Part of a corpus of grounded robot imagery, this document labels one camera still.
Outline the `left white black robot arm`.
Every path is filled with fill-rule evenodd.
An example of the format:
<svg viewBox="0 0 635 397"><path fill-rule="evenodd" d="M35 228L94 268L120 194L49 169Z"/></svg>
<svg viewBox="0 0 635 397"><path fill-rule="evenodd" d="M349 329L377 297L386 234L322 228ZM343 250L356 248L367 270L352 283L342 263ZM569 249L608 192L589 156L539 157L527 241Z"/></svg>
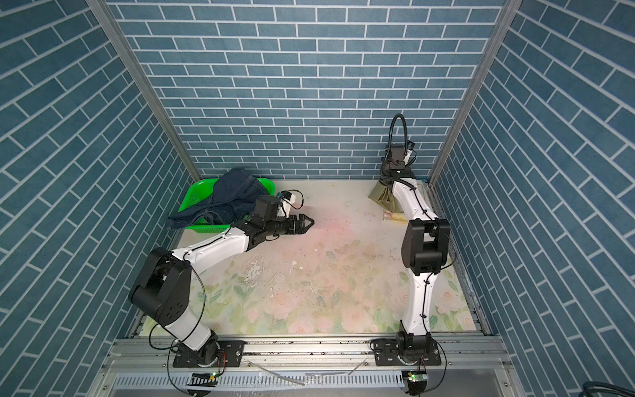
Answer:
<svg viewBox="0 0 635 397"><path fill-rule="evenodd" d="M196 245L173 251L157 248L142 266L129 300L175 339L169 351L176 355L177 367L238 367L241 360L228 360L217 334L203 324L203 311L190 308L191 282L200 282L205 271L261 243L282 235L303 235L314 223L305 214L253 216Z"/></svg>

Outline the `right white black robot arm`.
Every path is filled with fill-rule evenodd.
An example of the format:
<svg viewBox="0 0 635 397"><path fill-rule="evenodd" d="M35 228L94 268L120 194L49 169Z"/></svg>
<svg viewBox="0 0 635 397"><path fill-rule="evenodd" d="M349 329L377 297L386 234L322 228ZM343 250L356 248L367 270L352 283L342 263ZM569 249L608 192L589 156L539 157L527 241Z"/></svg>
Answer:
<svg viewBox="0 0 635 397"><path fill-rule="evenodd" d="M443 354L430 332L430 316L433 287L448 258L450 224L430 208L410 168L386 163L380 182L408 220L401 246L409 282L408 305L396 336L396 354L408 365L437 366Z"/></svg>

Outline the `olive khaki skirt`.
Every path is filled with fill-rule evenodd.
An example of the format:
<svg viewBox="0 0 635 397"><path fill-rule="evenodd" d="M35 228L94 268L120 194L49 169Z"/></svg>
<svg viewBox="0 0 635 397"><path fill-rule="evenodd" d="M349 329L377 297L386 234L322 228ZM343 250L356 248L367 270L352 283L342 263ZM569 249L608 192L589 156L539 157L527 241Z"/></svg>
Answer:
<svg viewBox="0 0 635 397"><path fill-rule="evenodd" d="M403 213L397 198L392 193L391 187L384 185L381 181L375 184L368 198L389 213Z"/></svg>

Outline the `dark navy skirt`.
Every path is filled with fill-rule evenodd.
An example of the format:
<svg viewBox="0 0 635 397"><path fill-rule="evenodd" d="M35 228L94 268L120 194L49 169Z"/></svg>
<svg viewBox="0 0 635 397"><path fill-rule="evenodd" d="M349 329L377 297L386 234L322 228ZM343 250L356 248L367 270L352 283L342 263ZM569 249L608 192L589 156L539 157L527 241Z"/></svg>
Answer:
<svg viewBox="0 0 635 397"><path fill-rule="evenodd" d="M182 229L199 220L211 225L231 224L250 215L256 200L269 194L258 178L245 169L234 168L218 179L208 198L168 216L166 226Z"/></svg>

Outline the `green plastic basket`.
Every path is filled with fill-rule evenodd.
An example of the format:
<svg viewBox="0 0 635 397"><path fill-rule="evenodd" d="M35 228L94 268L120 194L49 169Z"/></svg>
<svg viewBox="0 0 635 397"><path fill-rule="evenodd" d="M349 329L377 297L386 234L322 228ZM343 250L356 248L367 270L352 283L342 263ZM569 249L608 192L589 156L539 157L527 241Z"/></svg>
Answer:
<svg viewBox="0 0 635 397"><path fill-rule="evenodd" d="M275 194L275 183L272 180L267 178L259 178L258 180L262 183L270 195ZM180 205L179 211L190 208L208 198L213 193L214 186L217 182L218 179L206 179L193 184L188 189L185 198ZM221 233L228 228L230 228L229 224L209 224L207 221L200 218L194 225L188 226L186 229L192 230L195 233Z"/></svg>

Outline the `floral pastel skirt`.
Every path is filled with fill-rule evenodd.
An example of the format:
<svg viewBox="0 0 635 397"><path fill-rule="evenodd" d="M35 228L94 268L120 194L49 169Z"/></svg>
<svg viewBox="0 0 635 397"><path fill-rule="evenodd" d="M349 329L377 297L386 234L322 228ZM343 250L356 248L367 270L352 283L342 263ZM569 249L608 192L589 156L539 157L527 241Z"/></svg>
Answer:
<svg viewBox="0 0 635 397"><path fill-rule="evenodd" d="M406 217L404 213L393 213L389 211L384 212L383 220L408 223L408 217Z"/></svg>

